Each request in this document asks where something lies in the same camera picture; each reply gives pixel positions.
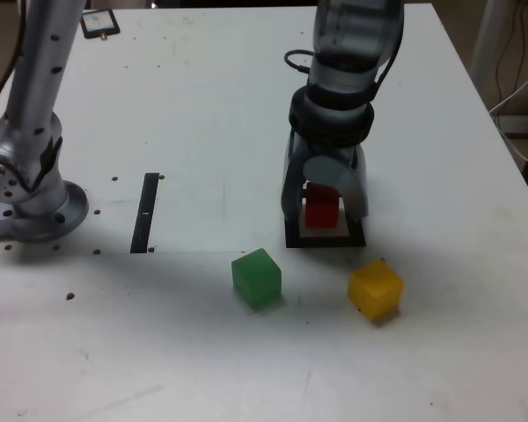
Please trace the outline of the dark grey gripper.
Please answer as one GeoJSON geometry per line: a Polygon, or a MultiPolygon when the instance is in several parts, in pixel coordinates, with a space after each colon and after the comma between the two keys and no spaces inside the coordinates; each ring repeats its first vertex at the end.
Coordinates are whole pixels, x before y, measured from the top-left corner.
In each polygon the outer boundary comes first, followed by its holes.
{"type": "Polygon", "coordinates": [[[295,222],[301,211],[302,190],[306,180],[335,189],[343,198],[345,211],[353,219],[369,213],[366,164],[361,147],[335,148],[314,145],[291,133],[288,141],[281,193],[286,222],[295,222]]]}

